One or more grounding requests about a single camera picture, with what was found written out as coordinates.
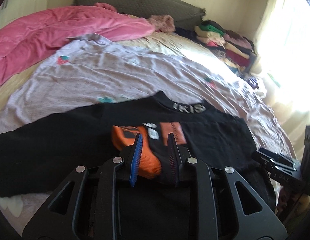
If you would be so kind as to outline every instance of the fabric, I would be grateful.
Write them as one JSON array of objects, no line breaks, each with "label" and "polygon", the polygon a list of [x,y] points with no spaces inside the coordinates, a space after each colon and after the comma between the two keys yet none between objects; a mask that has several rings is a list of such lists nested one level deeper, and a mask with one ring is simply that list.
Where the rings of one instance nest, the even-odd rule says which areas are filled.
[{"label": "fabric", "polygon": [[246,59],[232,50],[226,49],[226,57],[240,66],[247,67],[249,65],[249,59]]},{"label": "fabric", "polygon": [[195,31],[184,30],[183,28],[176,28],[175,33],[179,36],[187,38],[195,43],[201,44],[201,41],[197,39]]},{"label": "fabric", "polygon": [[231,43],[238,45],[238,46],[241,46],[244,49],[252,49],[252,46],[250,45],[250,43],[247,40],[245,40],[244,38],[234,39],[234,38],[230,37],[229,34],[223,35],[223,38],[225,41],[228,41],[228,42],[230,41]]},{"label": "fabric", "polygon": [[[300,160],[305,126],[310,125],[310,61],[300,57],[310,55],[309,30],[306,0],[268,0],[254,38],[259,57],[251,68],[254,75],[263,78],[268,89],[265,102],[274,110]],[[276,42],[269,44],[269,37]]]},{"label": "fabric", "polygon": [[212,49],[211,52],[217,57],[218,59],[223,59],[226,57],[226,52],[223,50],[217,50],[217,49]]},{"label": "fabric", "polygon": [[202,22],[205,9],[198,8],[180,0],[73,0],[73,5],[93,5],[96,2],[108,3],[118,12],[149,18],[151,15],[170,15],[175,26],[185,30],[193,30]]},{"label": "fabric", "polygon": [[143,138],[143,147],[139,162],[138,175],[147,179],[154,179],[162,172],[162,163],[157,158],[155,152],[153,152],[150,148],[151,138],[155,138],[157,140],[159,139],[159,135],[153,130],[153,126],[154,124],[147,123],[137,127],[114,125],[111,131],[112,143],[119,151],[126,146],[133,145],[137,133],[140,133]]},{"label": "fabric", "polygon": [[[229,165],[247,177],[250,177],[249,171],[258,166],[251,158],[256,145],[243,119],[225,114],[206,101],[186,105],[171,101],[159,92],[144,99],[96,104],[52,114],[0,134],[0,196],[51,191],[75,167],[100,166],[118,156],[111,140],[113,125],[144,124],[143,136],[148,136],[145,145],[149,145],[152,154],[160,160],[162,171],[159,174],[159,170],[149,170],[152,158],[144,156],[143,150],[139,174],[146,173],[147,178],[172,183],[167,148],[163,148],[163,140],[167,138],[162,136],[159,120],[181,122],[191,155],[209,166],[222,169]],[[156,127],[149,128],[149,123]],[[254,180],[248,182],[257,192],[263,192],[262,196],[267,196],[265,201],[275,210],[274,191],[271,189],[270,196],[266,191],[268,181],[263,184],[255,184]]]},{"label": "fabric", "polygon": [[231,60],[229,60],[226,57],[222,58],[221,60],[222,60],[222,62],[224,62],[229,67],[240,69],[240,66],[238,64],[232,62]]},{"label": "fabric", "polygon": [[0,86],[12,75],[52,55],[68,37],[102,34],[112,41],[151,34],[145,19],[131,19],[96,6],[69,6],[21,17],[0,30]]},{"label": "fabric", "polygon": [[213,42],[213,41],[209,41],[206,46],[208,47],[218,47],[218,44],[216,42]]},{"label": "fabric", "polygon": [[199,37],[203,37],[203,38],[210,38],[212,36],[212,31],[203,31],[199,28],[199,26],[195,26],[194,27],[194,30],[196,31],[196,34],[197,36]]},{"label": "fabric", "polygon": [[218,34],[220,34],[221,36],[223,36],[225,33],[223,33],[221,30],[215,28],[214,26],[212,25],[200,25],[199,28],[202,30],[202,31],[206,31],[206,32],[216,32]]},{"label": "fabric", "polygon": [[226,34],[228,34],[231,38],[236,39],[236,40],[242,40],[243,37],[240,36],[238,33],[231,31],[231,30],[227,30]]},{"label": "fabric", "polygon": [[111,6],[108,3],[97,2],[97,3],[94,3],[94,6],[97,6],[100,8],[105,8],[105,9],[113,11],[113,12],[117,12],[116,8],[114,6]]},{"label": "fabric", "polygon": [[216,42],[218,43],[220,46],[222,46],[225,43],[225,40],[223,39],[223,37],[219,36],[219,37],[209,37],[209,38],[203,38],[203,37],[196,37],[200,42],[202,43],[209,43],[210,41]]},{"label": "fabric", "polygon": [[174,32],[174,19],[170,15],[152,15],[147,21],[155,26],[156,31],[164,33]]},{"label": "fabric", "polygon": [[211,25],[215,28],[217,28],[218,30],[222,31],[223,33],[226,32],[226,30],[224,28],[222,28],[217,22],[214,22],[212,20],[206,20],[202,22],[202,26],[207,26],[207,25]]},{"label": "fabric", "polygon": [[255,45],[254,45],[254,43],[251,40],[249,40],[248,38],[246,38],[246,37],[243,37],[243,38],[249,42],[249,44],[252,46],[252,51],[255,52]]},{"label": "fabric", "polygon": [[239,69],[238,69],[238,68],[234,68],[234,67],[231,67],[231,66],[228,66],[228,67],[229,67],[229,69],[230,69],[235,75],[238,74],[238,72],[239,72]]},{"label": "fabric", "polygon": [[129,14],[128,15],[130,18],[132,18],[132,19],[137,19],[137,18],[139,18],[139,17],[137,17],[137,16],[135,16],[135,15],[131,15],[131,14]]},{"label": "fabric", "polygon": [[248,79],[245,79],[245,81],[247,82],[247,84],[249,84],[253,89],[258,89],[258,82],[257,79],[255,77],[251,77]]},{"label": "fabric", "polygon": [[[118,43],[94,36],[99,37],[72,41],[36,69],[0,113],[0,133],[49,114],[96,104],[100,98],[121,102],[163,90],[176,102],[192,104],[204,98],[221,111],[244,118],[257,147],[294,154],[272,110],[208,49],[165,33]],[[58,65],[58,58],[66,55],[68,63]],[[19,218],[2,210],[20,234],[45,198],[27,194],[22,200]]]},{"label": "fabric", "polygon": [[230,44],[229,42],[225,43],[225,49],[229,49],[235,52],[236,54],[242,56],[243,58],[249,59],[249,55],[242,53],[239,49],[237,49],[234,45]]},{"label": "fabric", "polygon": [[252,50],[251,50],[251,49],[245,49],[245,48],[243,48],[243,47],[241,47],[241,46],[238,46],[238,45],[232,43],[231,41],[228,41],[228,43],[229,43],[229,44],[232,44],[234,47],[236,47],[237,49],[239,49],[242,53],[245,53],[245,54],[247,54],[247,55],[249,55],[249,56],[250,56],[251,53],[252,53]]}]

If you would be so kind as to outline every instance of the bed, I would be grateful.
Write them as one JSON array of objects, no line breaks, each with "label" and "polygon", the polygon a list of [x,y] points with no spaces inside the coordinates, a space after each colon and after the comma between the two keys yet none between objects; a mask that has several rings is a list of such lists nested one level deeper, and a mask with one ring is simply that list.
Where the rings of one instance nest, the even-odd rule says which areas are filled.
[{"label": "bed", "polygon": [[[175,19],[176,27],[184,29],[192,29],[201,22],[205,14],[203,9],[178,0],[74,0],[73,5],[91,6],[96,2],[111,4],[119,12],[137,17],[169,14]],[[172,65],[167,64],[167,69],[149,69],[150,67],[141,65],[141,62],[136,62],[133,58],[130,66],[134,67],[131,70],[125,70],[123,66],[111,72],[107,78],[94,73],[88,73],[85,78],[81,73],[69,75],[70,71],[75,73],[78,68],[65,69],[68,74],[58,74],[52,70],[53,62],[60,59],[62,61],[58,65],[61,68],[67,65],[63,65],[68,61],[65,55],[74,51],[72,46],[76,46],[76,42],[89,42],[93,39],[99,37],[88,35],[72,39],[72,43],[62,47],[47,60],[12,76],[0,87],[0,133],[17,129],[48,114],[65,112],[78,106],[137,99],[163,90],[169,98],[177,102],[190,104],[202,98],[206,99],[217,109],[243,118],[257,147],[294,156],[293,147],[273,111],[253,89],[208,49],[174,33],[153,32],[143,38],[109,45],[119,50],[125,50],[126,46],[138,47],[137,54],[148,53],[154,57],[160,57],[160,54],[168,55],[172,60],[191,66],[189,73],[182,76],[178,76],[178,69]],[[102,69],[99,74],[107,71],[111,69]],[[145,76],[158,78],[158,82],[142,82]],[[60,85],[60,80],[65,78],[69,79],[67,86]],[[274,181],[272,183],[278,196],[279,185]],[[0,198],[0,209],[21,235],[25,225],[48,196],[49,192]]]}]

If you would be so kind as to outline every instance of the silver screw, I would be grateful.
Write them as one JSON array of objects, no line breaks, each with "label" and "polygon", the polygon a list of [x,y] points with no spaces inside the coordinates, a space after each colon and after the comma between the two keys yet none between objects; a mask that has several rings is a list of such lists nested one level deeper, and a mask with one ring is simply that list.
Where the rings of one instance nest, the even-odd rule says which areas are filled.
[{"label": "silver screw", "polygon": [[188,161],[189,163],[191,163],[191,164],[195,164],[195,163],[197,163],[197,159],[196,159],[196,158],[194,158],[194,157],[190,157],[190,158],[188,158],[188,159],[187,159],[187,161]]},{"label": "silver screw", "polygon": [[121,162],[122,162],[122,157],[113,158],[113,163],[121,163]]},{"label": "silver screw", "polygon": [[85,170],[85,167],[82,166],[82,165],[80,165],[80,166],[78,166],[78,167],[76,168],[76,171],[77,171],[78,173],[81,173],[81,172],[83,172],[84,170]]},{"label": "silver screw", "polygon": [[225,171],[229,174],[232,174],[234,172],[234,169],[232,167],[227,166],[225,167]]}]

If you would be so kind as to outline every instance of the white bedsheet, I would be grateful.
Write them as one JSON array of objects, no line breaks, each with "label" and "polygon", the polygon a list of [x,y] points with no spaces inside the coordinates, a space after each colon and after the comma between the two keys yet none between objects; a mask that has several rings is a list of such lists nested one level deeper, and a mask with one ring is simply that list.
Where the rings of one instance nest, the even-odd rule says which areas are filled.
[{"label": "white bedsheet", "polygon": [[[98,39],[97,42],[87,38],[61,48],[10,96],[0,113],[0,133],[51,113],[97,103],[100,98],[118,101],[146,97],[163,90],[170,99],[186,104],[204,98],[221,111],[244,118],[257,147],[287,155],[293,153],[272,110],[247,83],[202,46],[167,34],[141,39],[143,47],[149,45],[152,51],[123,47],[96,35],[90,35],[90,39]],[[159,51],[171,56],[154,52],[156,47],[151,39],[156,40]],[[134,41],[120,43],[130,45],[130,42]],[[189,42],[193,49],[187,48]],[[67,56],[69,63],[59,65],[60,56]],[[47,194],[27,194],[0,201],[4,215],[21,234],[47,197]]]}]

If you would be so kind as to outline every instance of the folded clothes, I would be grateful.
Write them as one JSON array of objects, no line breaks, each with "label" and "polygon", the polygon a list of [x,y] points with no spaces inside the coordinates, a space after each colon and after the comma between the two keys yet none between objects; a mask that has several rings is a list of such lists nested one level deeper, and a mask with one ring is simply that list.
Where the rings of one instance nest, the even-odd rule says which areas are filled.
[{"label": "folded clothes", "polygon": [[249,42],[249,44],[252,46],[252,51],[255,52],[254,43],[251,40],[247,39],[246,37],[243,37],[243,38]]},{"label": "folded clothes", "polygon": [[219,29],[223,33],[226,33],[226,30],[224,28],[222,28],[217,22],[214,22],[212,20],[203,21],[202,25],[203,26],[211,25],[211,26],[214,26],[215,28]]},{"label": "folded clothes", "polygon": [[251,53],[252,53],[252,50],[251,50],[251,49],[245,49],[245,48],[243,48],[243,47],[241,47],[241,46],[238,46],[238,45],[232,43],[231,41],[228,41],[228,43],[232,44],[232,45],[235,46],[237,49],[239,49],[242,53],[245,53],[245,54],[247,54],[247,55],[249,55],[249,56],[250,56]]},{"label": "folded clothes", "polygon": [[203,44],[201,43],[205,48],[208,48],[210,50],[220,50],[220,51],[226,51],[226,49],[224,48],[224,46],[219,46],[218,44],[214,43],[213,46],[210,46],[209,43],[208,44]]},{"label": "folded clothes", "polygon": [[179,36],[182,36],[184,38],[187,38],[195,43],[201,44],[202,42],[199,41],[196,37],[197,34],[195,31],[189,31],[189,30],[185,30],[183,28],[176,28],[175,29],[175,33],[178,34]]},{"label": "folded clothes", "polygon": [[214,26],[212,25],[200,25],[199,28],[202,30],[202,31],[211,31],[211,32],[216,32],[216,33],[219,33],[221,36],[223,36],[225,33],[222,32],[221,30],[215,28]]},{"label": "folded clothes", "polygon": [[155,26],[156,31],[164,33],[175,31],[174,19],[170,15],[151,15],[147,21]]},{"label": "folded clothes", "polygon": [[209,43],[210,41],[213,41],[213,42],[216,42],[216,43],[220,43],[220,44],[224,44],[224,43],[225,43],[224,38],[221,37],[221,36],[216,37],[216,36],[213,36],[213,35],[212,35],[211,37],[207,37],[207,38],[197,36],[196,38],[197,38],[200,42],[205,43],[205,44]]},{"label": "folded clothes", "polygon": [[203,37],[203,38],[211,38],[211,37],[216,37],[220,38],[221,35],[217,32],[212,32],[212,31],[203,31],[199,28],[199,26],[195,26],[194,30],[197,33],[197,36]]},{"label": "folded clothes", "polygon": [[206,44],[206,46],[208,46],[208,47],[218,47],[218,44],[213,42],[213,41],[210,41],[209,43]]},{"label": "folded clothes", "polygon": [[231,61],[235,62],[236,64],[238,64],[240,66],[244,66],[244,67],[249,66],[249,63],[250,63],[249,59],[244,58],[244,57],[236,54],[235,52],[233,52],[229,49],[226,50],[226,58],[228,58]]},{"label": "folded clothes", "polygon": [[249,55],[245,54],[245,53],[242,53],[239,49],[237,49],[234,45],[226,42],[225,43],[225,49],[229,49],[233,52],[235,52],[236,54],[242,56],[243,58],[246,58],[246,59],[249,59]]},{"label": "folded clothes", "polygon": [[245,78],[247,84],[249,84],[253,89],[258,89],[258,82],[255,77]]},{"label": "folded clothes", "polygon": [[214,54],[215,57],[218,59],[222,60],[223,58],[226,57],[226,52],[218,49],[210,49],[211,53]]},{"label": "folded clothes", "polygon": [[231,30],[226,30],[225,33],[228,34],[231,38],[236,39],[236,40],[240,40],[243,38],[241,35]]},{"label": "folded clothes", "polygon": [[235,38],[230,37],[229,34],[225,34],[223,35],[223,38],[225,41],[230,41],[231,43],[241,46],[245,49],[252,49],[252,46],[250,45],[250,43],[247,40],[245,40],[243,37],[241,37],[240,39],[235,39]]},{"label": "folded clothes", "polygon": [[222,58],[221,61],[224,62],[229,67],[240,69],[240,66],[238,64],[232,62],[231,60],[229,60],[226,57]]}]

